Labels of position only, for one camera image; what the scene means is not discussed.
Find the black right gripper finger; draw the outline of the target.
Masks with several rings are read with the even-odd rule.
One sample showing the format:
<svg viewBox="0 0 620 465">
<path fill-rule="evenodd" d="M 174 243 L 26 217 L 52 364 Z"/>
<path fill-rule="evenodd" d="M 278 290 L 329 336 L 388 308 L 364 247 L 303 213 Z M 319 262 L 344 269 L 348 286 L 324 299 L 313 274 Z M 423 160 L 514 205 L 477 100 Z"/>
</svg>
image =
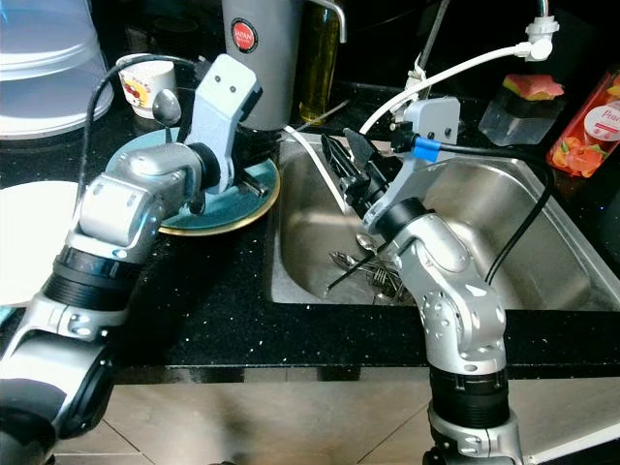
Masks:
<svg viewBox="0 0 620 465">
<path fill-rule="evenodd" d="M 354 189 L 356 183 L 360 181 L 360 171 L 355 167 L 350 152 L 344 143 L 332 136 L 322 136 L 322 146 L 332 171 L 338 177 L 338 186 L 342 190 Z"/>
<path fill-rule="evenodd" d="M 345 128 L 344 137 L 351 151 L 351 158 L 359 167 L 363 167 L 371 161 L 384 159 L 384 154 L 373 145 L 372 141 L 357 130 Z"/>
</svg>

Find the teal plate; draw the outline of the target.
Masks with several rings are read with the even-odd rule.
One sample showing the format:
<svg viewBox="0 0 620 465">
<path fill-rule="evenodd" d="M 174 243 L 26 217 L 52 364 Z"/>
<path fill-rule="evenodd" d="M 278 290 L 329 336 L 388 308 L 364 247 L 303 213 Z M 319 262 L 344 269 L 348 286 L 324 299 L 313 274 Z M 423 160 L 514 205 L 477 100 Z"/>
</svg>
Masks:
<svg viewBox="0 0 620 465">
<path fill-rule="evenodd" d="M 247 226 L 265 214 L 278 199 L 282 178 L 274 161 L 264 161 L 248 168 L 249 174 L 261 185 L 232 185 L 221 194 L 211 195 L 203 189 L 191 198 L 186 195 L 189 168 L 173 164 L 171 171 L 145 176 L 130 169 L 130 161 L 143 158 L 139 167 L 149 167 L 151 158 L 163 163 L 171 154 L 174 161 L 189 155 L 190 149 L 200 152 L 204 160 L 212 151 L 202 143 L 174 143 L 170 149 L 163 130 L 138 136 L 124 143 L 109 159 L 105 173 L 89 183 L 81 195 L 77 212 L 81 220 L 108 231 L 133 233 L 151 229 L 152 218 L 163 208 L 164 221 L 159 232 L 180 236 L 206 236 L 226 233 Z M 204 180 L 216 180 L 218 172 L 204 167 Z"/>
</svg>

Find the olive oil bottle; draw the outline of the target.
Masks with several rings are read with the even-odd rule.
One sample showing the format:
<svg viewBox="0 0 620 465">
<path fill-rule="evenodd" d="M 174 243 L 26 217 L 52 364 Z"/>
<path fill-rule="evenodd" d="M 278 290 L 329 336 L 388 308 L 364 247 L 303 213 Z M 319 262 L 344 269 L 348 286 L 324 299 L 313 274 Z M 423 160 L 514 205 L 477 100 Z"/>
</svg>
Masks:
<svg viewBox="0 0 620 465">
<path fill-rule="evenodd" d="M 327 113 L 340 34 L 336 13 L 306 0 L 295 79 L 297 112 L 305 123 Z"/>
</svg>

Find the black chopstick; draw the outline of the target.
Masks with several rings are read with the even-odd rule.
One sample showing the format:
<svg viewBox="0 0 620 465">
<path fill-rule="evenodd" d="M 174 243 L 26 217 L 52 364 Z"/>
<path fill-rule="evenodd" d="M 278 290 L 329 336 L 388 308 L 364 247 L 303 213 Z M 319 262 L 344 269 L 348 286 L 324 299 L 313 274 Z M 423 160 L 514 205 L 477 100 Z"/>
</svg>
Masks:
<svg viewBox="0 0 620 465">
<path fill-rule="evenodd" d="M 363 256 L 358 259 L 360 260 L 360 264 L 369 263 L 369 264 L 372 264 L 372 267 L 369 267 L 369 269 L 361 269 L 361 270 L 356 270 L 356 271 L 354 271 L 353 269 L 344 270 L 344 273 L 342 273 L 340 276 L 337 276 L 335 280 L 332 280 L 332 282 L 327 285 L 326 290 L 328 292 L 331 292 L 332 289 L 337 287 L 338 284 L 345 282 L 345 280 L 349 279 L 351 275 L 354 275 L 358 273 L 359 271 L 368 271 L 368 273 L 371 273 L 373 276 L 375 275 L 382 276 L 388 271 L 387 268 L 384 266 L 384 263 L 382 263 L 381 260 L 378 260 L 376 253 L 375 254 L 364 253 Z"/>
</svg>

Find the metal fork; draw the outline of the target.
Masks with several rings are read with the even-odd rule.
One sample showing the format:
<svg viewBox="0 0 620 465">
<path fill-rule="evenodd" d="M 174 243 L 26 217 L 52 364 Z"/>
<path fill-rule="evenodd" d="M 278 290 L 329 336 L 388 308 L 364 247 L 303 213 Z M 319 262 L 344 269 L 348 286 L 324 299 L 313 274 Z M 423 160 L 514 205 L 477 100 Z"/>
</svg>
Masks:
<svg viewBox="0 0 620 465">
<path fill-rule="evenodd" d="M 360 268 L 369 275 L 369 285 L 376 300 L 402 301 L 408 293 L 395 271 L 384 264 L 368 263 Z"/>
</svg>

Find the white printed cup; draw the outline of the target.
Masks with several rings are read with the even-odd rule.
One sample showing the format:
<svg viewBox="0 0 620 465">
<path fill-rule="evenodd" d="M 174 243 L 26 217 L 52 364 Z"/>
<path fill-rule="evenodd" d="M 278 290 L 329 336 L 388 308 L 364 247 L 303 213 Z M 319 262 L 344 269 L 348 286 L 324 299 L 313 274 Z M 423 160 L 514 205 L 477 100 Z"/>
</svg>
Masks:
<svg viewBox="0 0 620 465">
<path fill-rule="evenodd" d="M 167 59 L 154 59 L 136 63 L 136 59 L 147 56 L 147 53 L 134 53 L 123 56 L 116 65 L 125 65 L 118 72 L 121 92 L 129 106 L 141 118 L 154 119 L 152 107 L 161 90 L 174 88 L 174 65 Z"/>
</svg>

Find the chrome faucet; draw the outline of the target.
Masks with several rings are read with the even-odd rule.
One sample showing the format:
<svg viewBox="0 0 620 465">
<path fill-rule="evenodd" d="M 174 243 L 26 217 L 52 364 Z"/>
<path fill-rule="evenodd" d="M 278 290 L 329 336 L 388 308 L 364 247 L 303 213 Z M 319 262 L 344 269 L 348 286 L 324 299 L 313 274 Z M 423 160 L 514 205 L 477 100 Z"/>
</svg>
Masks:
<svg viewBox="0 0 620 465">
<path fill-rule="evenodd" d="M 557 32 L 561 31 L 561 23 L 553 16 L 550 10 L 549 0 L 536 0 L 537 13 L 528 25 L 523 27 L 523 34 L 526 40 L 512 46 L 500 47 L 499 49 L 488 50 L 480 53 L 456 65 L 447 67 L 438 74 L 429 75 L 426 71 L 426 63 L 429 62 L 429 54 L 437 45 L 438 36 L 444 21 L 448 5 L 451 0 L 438 0 L 437 14 L 431 22 L 428 39 L 415 59 L 415 66 L 409 72 L 409 78 L 406 81 L 406 87 L 400 93 L 400 99 L 419 99 L 422 93 L 429 93 L 429 90 L 440 81 L 465 74 L 484 63 L 495 61 L 508 57 L 522 58 L 527 62 L 541 62 L 549 58 L 549 54 L 554 49 L 553 37 Z"/>
</svg>

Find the clear plastic sponge holder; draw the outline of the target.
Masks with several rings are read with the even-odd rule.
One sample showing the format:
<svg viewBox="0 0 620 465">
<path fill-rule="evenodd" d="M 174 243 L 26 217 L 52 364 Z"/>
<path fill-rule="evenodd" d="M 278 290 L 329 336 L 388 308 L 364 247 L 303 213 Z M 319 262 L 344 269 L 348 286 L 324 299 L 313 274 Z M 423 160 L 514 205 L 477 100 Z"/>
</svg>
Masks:
<svg viewBox="0 0 620 465">
<path fill-rule="evenodd" d="M 562 99 L 528 101 L 501 87 L 484 111 L 478 129 L 499 146 L 540 143 L 563 106 Z"/>
</svg>

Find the pink yellow sponge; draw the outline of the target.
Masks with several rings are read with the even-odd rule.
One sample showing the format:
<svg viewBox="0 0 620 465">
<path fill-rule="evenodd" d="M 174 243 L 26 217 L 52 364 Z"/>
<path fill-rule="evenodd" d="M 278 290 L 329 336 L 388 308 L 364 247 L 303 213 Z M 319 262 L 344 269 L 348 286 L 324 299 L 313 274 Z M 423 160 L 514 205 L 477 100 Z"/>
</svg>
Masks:
<svg viewBox="0 0 620 465">
<path fill-rule="evenodd" d="M 502 85 L 508 88 L 515 96 L 526 101 L 548 101 L 563 96 L 562 84 L 555 81 L 551 75 L 515 75 L 505 76 Z"/>
</svg>

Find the stainless steel sink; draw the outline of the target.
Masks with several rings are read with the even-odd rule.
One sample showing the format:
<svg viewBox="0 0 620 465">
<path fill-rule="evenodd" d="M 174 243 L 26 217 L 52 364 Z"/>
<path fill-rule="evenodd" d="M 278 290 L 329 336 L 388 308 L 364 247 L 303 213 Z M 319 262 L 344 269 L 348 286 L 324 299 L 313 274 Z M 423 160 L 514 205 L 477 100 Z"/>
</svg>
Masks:
<svg viewBox="0 0 620 465">
<path fill-rule="evenodd" d="M 367 271 L 346 276 L 331 254 L 362 256 L 359 218 L 342 211 L 319 172 L 322 144 L 285 139 L 275 163 L 278 200 L 269 212 L 265 297 L 278 304 L 385 305 Z M 543 189 L 519 161 L 448 160 L 424 198 L 477 258 L 480 270 L 531 212 Z M 620 278 L 594 251 L 561 205 L 549 201 L 493 278 L 508 309 L 620 310 Z"/>
</svg>

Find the peach dish soap bottle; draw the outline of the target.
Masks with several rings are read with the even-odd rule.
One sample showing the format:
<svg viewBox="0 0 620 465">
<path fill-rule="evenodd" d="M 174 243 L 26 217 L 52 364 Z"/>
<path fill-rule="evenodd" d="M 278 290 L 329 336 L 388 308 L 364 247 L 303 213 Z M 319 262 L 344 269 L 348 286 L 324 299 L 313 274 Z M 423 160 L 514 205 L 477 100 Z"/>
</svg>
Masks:
<svg viewBox="0 0 620 465">
<path fill-rule="evenodd" d="M 550 147 L 546 161 L 572 177 L 589 178 L 620 146 L 620 65 L 608 68 L 584 106 Z"/>
</svg>

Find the clear stacked plastic container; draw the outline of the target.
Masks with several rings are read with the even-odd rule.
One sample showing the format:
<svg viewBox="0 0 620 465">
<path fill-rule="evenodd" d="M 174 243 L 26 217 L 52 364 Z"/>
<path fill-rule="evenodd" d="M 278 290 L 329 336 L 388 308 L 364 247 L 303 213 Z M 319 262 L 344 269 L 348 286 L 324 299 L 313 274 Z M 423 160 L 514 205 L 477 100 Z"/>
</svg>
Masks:
<svg viewBox="0 0 620 465">
<path fill-rule="evenodd" d="M 80 128 L 104 73 L 88 0 L 0 1 L 1 140 Z"/>
</svg>

